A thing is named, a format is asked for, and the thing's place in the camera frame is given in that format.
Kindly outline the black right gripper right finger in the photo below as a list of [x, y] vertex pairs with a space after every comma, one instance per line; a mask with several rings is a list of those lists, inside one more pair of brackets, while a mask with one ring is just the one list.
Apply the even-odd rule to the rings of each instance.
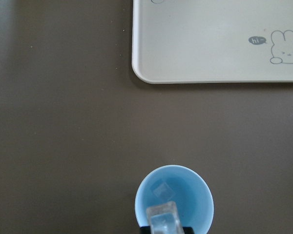
[[183, 227], [184, 234], [194, 234], [192, 227]]

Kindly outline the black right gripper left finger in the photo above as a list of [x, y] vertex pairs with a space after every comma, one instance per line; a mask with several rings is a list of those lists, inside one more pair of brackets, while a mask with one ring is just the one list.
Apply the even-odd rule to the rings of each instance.
[[139, 234], [150, 234], [150, 226], [140, 227]]

